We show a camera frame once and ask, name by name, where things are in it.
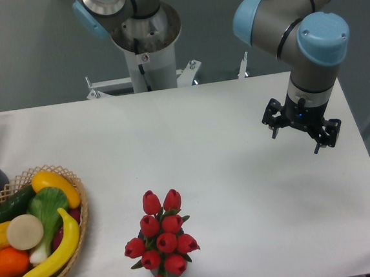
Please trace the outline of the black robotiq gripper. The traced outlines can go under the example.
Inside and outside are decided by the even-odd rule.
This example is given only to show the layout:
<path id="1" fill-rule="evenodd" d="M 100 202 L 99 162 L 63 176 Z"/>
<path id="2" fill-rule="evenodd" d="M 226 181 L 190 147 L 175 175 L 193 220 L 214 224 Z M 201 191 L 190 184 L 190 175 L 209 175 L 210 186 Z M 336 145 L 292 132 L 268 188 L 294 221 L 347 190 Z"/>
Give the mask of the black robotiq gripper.
<path id="1" fill-rule="evenodd" d="M 294 102 L 286 95 L 284 107 L 276 99 L 272 98 L 264 111 L 262 123 L 272 131 L 272 139 L 278 135 L 281 128 L 288 125 L 301 131 L 306 131 L 316 141 L 314 154 L 320 148 L 334 148 L 340 134 L 341 120 L 324 119 L 324 113 L 328 102 L 317 107 L 308 107 L 308 100 L 302 98 L 302 102 Z"/>

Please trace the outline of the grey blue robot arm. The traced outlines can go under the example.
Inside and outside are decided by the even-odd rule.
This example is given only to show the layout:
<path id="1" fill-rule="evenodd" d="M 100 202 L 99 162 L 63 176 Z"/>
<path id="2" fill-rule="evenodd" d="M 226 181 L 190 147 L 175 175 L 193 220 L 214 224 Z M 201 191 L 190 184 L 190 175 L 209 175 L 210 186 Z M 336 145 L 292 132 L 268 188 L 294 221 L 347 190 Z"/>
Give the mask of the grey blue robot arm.
<path id="1" fill-rule="evenodd" d="M 308 133 L 316 147 L 333 147 L 339 119 L 324 114 L 347 53 L 349 27 L 324 13 L 331 0 L 243 0 L 232 31 L 250 46 L 291 67 L 284 102 L 268 102 L 262 122 L 273 133 L 292 127 Z M 98 38 L 111 38 L 127 60 L 135 92 L 176 88 L 174 45 L 181 32 L 178 13 L 161 0 L 76 0 L 80 23 Z"/>

